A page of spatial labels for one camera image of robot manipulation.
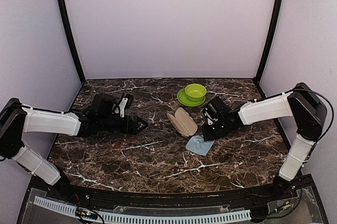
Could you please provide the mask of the light blue cleaning cloth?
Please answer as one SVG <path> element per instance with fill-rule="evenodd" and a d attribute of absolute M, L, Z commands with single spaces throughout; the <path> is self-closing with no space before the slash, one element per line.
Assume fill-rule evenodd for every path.
<path fill-rule="evenodd" d="M 196 135 L 189 139 L 185 148 L 195 154 L 205 157 L 213 146 L 215 140 L 205 141 L 202 135 Z"/>

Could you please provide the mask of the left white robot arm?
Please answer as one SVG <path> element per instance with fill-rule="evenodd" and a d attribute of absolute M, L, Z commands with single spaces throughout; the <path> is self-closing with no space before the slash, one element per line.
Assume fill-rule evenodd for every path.
<path fill-rule="evenodd" d="M 1 158 L 11 159 L 32 175 L 38 176 L 63 201 L 74 197 L 67 176 L 55 165 L 31 149 L 22 139 L 24 133 L 52 133 L 73 137 L 90 137 L 99 132 L 136 135 L 147 128 L 140 117 L 125 114 L 133 96 L 122 95 L 117 101 L 108 94 L 97 94 L 83 110 L 52 111 L 25 105 L 11 98 L 1 110 Z"/>

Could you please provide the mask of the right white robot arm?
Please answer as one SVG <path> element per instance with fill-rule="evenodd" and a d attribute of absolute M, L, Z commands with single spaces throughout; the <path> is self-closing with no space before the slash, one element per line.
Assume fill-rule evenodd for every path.
<path fill-rule="evenodd" d="M 297 126 L 296 137 L 276 176 L 279 180 L 269 187 L 270 197 L 279 200 L 288 193 L 288 182 L 295 178 L 324 136 L 328 111 L 322 98 L 305 83 L 298 83 L 293 89 L 268 98 L 245 102 L 233 109 L 215 97 L 203 109 L 207 119 L 202 125 L 203 138 L 206 141 L 217 140 L 256 122 L 292 117 Z"/>

